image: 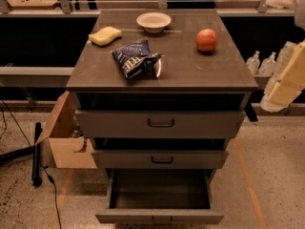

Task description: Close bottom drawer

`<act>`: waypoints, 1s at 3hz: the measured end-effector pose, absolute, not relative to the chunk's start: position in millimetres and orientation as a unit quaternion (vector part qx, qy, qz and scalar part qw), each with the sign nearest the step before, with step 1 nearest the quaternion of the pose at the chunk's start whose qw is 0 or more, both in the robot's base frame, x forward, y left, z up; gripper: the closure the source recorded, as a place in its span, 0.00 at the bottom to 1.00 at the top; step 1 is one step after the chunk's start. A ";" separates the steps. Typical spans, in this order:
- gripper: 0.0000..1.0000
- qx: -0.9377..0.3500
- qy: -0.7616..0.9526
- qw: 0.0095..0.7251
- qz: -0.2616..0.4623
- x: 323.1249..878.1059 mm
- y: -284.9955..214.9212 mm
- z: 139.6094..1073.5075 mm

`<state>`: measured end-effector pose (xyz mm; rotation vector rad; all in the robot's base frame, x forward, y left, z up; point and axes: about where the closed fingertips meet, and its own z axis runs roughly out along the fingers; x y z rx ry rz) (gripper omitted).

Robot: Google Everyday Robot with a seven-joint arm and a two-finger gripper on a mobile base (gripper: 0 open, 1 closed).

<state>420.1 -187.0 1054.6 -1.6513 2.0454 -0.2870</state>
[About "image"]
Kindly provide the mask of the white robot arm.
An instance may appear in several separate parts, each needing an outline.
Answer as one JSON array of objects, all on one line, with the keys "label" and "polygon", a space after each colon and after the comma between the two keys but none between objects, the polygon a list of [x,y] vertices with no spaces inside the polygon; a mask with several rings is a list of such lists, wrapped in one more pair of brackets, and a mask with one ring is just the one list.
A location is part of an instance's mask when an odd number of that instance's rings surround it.
[{"label": "white robot arm", "polygon": [[[266,0],[277,9],[295,10],[295,24],[305,30],[305,0]],[[267,112],[279,112],[287,108],[305,89],[305,41],[292,48],[292,54],[277,58],[273,76],[264,90],[260,106]]]}]

